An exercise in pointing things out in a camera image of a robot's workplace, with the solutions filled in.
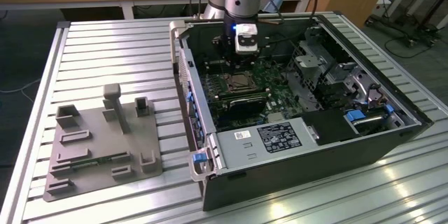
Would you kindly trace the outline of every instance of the white sticker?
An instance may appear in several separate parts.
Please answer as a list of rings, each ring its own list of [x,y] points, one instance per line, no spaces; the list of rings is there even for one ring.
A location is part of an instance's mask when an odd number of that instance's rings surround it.
[[[250,131],[235,132],[236,140],[251,137]]]

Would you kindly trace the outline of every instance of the label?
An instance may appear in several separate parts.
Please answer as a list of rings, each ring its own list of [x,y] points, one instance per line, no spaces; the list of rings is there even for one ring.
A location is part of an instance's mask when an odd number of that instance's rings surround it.
[[[270,153],[280,152],[302,146],[296,132],[290,123],[280,123],[258,128],[266,150]]]
[[[250,131],[235,132],[236,140],[251,137]]]

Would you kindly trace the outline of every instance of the floor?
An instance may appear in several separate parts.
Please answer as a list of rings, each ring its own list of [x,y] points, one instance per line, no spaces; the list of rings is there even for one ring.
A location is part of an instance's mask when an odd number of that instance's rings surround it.
[[[426,2],[416,17],[422,18],[435,0]],[[404,0],[403,7],[411,0]],[[447,13],[448,3],[436,13],[431,22],[436,23]],[[136,18],[176,17],[183,14],[183,6],[152,6],[135,10]],[[44,70],[54,32],[59,21],[64,21],[60,10],[10,11],[7,18],[0,20],[0,90],[12,90],[39,79]],[[384,42],[399,37],[390,28],[374,24],[363,28],[366,34],[383,47]],[[448,41],[448,31],[440,32]],[[424,46],[407,48],[400,42],[390,45],[391,50],[403,56],[410,56]],[[438,98],[448,104],[448,60],[446,59],[448,44],[444,42],[412,59],[394,57],[412,76],[423,83]],[[24,92],[35,99],[39,83],[28,87]],[[15,164],[23,134],[27,127],[32,103],[20,93],[0,94],[0,206],[7,191],[12,166]]]

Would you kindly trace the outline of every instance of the circuit board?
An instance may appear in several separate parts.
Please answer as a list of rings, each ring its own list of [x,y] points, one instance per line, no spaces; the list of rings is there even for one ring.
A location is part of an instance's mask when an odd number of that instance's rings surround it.
[[[234,74],[222,71],[202,76],[218,132],[300,116],[299,97],[290,89],[283,69],[275,62],[259,61]],[[238,105],[238,113],[230,114]]]

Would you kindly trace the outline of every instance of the white box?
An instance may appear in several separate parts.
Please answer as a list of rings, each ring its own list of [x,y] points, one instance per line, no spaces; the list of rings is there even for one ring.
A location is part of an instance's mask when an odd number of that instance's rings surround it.
[[[378,3],[374,7],[372,14],[376,15],[378,17],[383,17],[386,10],[390,8],[391,5],[390,0],[378,0]]]

